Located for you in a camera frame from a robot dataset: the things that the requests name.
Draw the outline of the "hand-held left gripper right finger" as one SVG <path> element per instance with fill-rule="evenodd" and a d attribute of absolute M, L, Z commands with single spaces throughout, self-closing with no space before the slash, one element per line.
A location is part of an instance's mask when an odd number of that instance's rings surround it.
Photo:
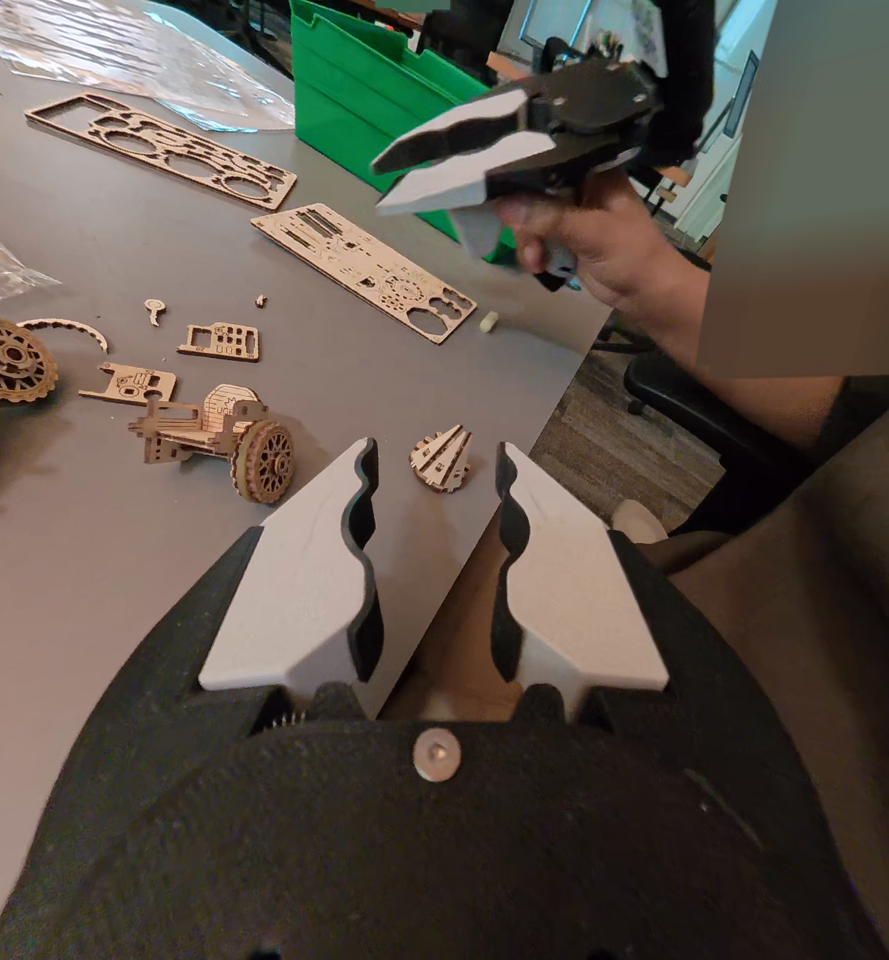
<path fill-rule="evenodd" d="M 502 679 L 554 688 L 565 716 L 595 689 L 666 690 L 667 666 L 608 525 L 509 441 L 498 446 L 495 488 L 506 558 L 491 659 Z"/>

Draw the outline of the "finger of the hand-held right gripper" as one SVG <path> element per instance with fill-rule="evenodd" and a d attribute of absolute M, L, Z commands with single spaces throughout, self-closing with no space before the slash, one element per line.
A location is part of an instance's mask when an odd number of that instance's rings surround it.
<path fill-rule="evenodd" d="M 532 99 L 526 89 L 508 87 L 454 106 L 393 140 L 370 162 L 370 171 L 484 178 L 527 164 L 534 155 Z"/>
<path fill-rule="evenodd" d="M 481 150 L 460 153 L 427 167 L 404 174 L 379 198 L 380 215 L 418 214 L 438 210 L 476 208 L 487 202 L 526 191 L 536 157 L 555 149 L 553 138 L 522 130 L 500 138 Z"/>

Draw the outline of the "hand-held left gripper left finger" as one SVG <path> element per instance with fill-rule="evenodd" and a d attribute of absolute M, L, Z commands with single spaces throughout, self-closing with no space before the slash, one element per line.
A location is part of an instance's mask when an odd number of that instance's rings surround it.
<path fill-rule="evenodd" d="M 261 525 L 213 645 L 204 690 L 366 684 L 383 649 L 376 574 L 379 449 L 360 438 Z"/>

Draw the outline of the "wooden parts sheet with gears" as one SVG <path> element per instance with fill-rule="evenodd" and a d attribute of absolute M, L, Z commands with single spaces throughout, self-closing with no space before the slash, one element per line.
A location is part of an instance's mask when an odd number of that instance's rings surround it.
<path fill-rule="evenodd" d="M 428 342 L 445 342 L 477 303 L 321 202 L 251 225 L 306 265 Z"/>

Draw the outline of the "cone-shaped wooden wheel assembly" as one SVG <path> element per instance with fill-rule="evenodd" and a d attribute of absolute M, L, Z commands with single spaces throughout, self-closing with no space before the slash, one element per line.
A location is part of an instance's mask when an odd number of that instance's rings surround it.
<path fill-rule="evenodd" d="M 470 448 L 474 433 L 462 424 L 424 437 L 409 454 L 417 479 L 440 494 L 453 494 L 464 485 L 471 471 Z"/>

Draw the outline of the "grey desk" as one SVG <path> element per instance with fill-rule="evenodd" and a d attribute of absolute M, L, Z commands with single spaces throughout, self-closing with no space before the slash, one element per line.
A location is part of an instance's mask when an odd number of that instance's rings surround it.
<path fill-rule="evenodd" d="M 256 390 L 293 432 L 296 490 L 353 442 L 376 439 L 366 551 L 386 632 L 363 688 L 375 715 L 497 510 L 497 444 L 532 449 L 604 310 L 468 258 L 414 217 L 376 216 L 376 191 L 291 131 L 214 135 L 294 172 L 287 207 L 328 206 L 478 304 L 445 343 L 427 342 L 267 239 L 251 223 L 259 210 L 27 122 L 26 111 L 78 91 L 16 75 L 0 58 L 0 242 L 60 281 L 0 312 L 87 323 L 111 360 L 173 370 L 184 402 L 224 382 Z M 150 298 L 167 306 L 159 327 Z M 482 333 L 490 310 L 498 323 Z M 189 325 L 216 322 L 257 328 L 259 362 L 176 353 Z M 0 407 L 0 912 L 116 672 L 269 514 L 235 492 L 222 462 L 144 464 L 128 430 L 138 410 L 78 396 L 107 381 L 98 345 L 71 331 L 42 337 L 59 371 L 50 400 Z M 473 433 L 470 472 L 439 493 L 409 454 L 456 425 Z"/>

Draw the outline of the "person's right hand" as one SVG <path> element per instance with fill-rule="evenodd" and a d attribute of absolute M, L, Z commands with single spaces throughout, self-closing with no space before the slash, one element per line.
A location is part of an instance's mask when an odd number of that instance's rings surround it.
<path fill-rule="evenodd" d="M 502 198 L 496 211 L 526 271 L 571 260 L 588 293 L 654 340 L 700 329 L 711 274 L 669 241 L 625 174 L 597 174 L 575 199 Z"/>

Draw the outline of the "person's beige pants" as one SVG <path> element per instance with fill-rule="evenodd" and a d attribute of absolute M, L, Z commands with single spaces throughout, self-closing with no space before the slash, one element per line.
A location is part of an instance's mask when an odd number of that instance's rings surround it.
<path fill-rule="evenodd" d="M 625 499 L 613 510 L 609 526 L 636 545 L 654 545 L 668 539 L 662 522 L 642 503 Z"/>

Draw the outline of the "green plastic bin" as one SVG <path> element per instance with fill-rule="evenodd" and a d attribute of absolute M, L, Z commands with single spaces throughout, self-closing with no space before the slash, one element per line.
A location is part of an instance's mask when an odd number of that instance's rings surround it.
<path fill-rule="evenodd" d="M 292 1 L 295 133 L 380 193 L 395 181 L 372 161 L 392 141 L 488 92 L 405 35 L 313 2 Z"/>

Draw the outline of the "wooden sidecar model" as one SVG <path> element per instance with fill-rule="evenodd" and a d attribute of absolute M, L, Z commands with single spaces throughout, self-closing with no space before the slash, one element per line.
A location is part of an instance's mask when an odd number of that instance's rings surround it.
<path fill-rule="evenodd" d="M 196 455 L 227 462 L 236 492 L 250 503 L 278 503 L 293 478 L 291 433 L 246 387 L 220 384 L 199 403 L 150 399 L 128 431 L 142 441 L 147 465 Z"/>

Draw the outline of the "empty wooden parts sheet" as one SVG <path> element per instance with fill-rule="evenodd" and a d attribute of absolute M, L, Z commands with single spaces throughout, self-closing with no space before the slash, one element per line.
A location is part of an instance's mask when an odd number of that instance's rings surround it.
<path fill-rule="evenodd" d="M 26 110 L 25 118 L 258 210 L 278 211 L 297 182 L 282 167 L 105 95 L 78 94 Z"/>

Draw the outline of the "toothed wooden arc piece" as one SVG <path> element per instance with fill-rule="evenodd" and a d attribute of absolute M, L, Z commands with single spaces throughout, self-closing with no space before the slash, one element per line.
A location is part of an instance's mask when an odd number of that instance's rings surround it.
<path fill-rule="evenodd" d="M 106 336 L 84 322 L 67 318 L 31 318 L 19 320 L 16 325 L 23 330 L 72 330 L 83 333 L 95 340 L 105 355 L 110 354 L 110 344 Z"/>

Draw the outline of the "wooden motorcycle model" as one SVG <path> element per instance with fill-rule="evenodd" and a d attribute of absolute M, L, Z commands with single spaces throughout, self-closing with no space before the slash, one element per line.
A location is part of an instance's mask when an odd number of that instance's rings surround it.
<path fill-rule="evenodd" d="M 41 341 L 0 318 L 0 404 L 43 400 L 57 383 L 56 363 Z"/>

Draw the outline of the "slotted small wooden frame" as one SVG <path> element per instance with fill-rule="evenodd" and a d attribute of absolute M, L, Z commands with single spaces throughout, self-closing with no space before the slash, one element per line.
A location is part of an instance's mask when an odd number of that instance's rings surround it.
<path fill-rule="evenodd" d="M 185 340 L 175 348 L 175 352 L 240 363 L 258 363 L 260 333 L 256 327 L 232 322 L 189 324 Z"/>

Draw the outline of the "small wooden frame with holes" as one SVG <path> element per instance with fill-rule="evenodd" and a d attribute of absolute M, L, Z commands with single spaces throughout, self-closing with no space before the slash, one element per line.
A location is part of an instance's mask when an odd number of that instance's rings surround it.
<path fill-rule="evenodd" d="M 105 362 L 98 370 L 108 375 L 102 390 L 79 390 L 83 398 L 145 407 L 149 402 L 169 402 L 178 385 L 170 371 L 146 366 Z"/>

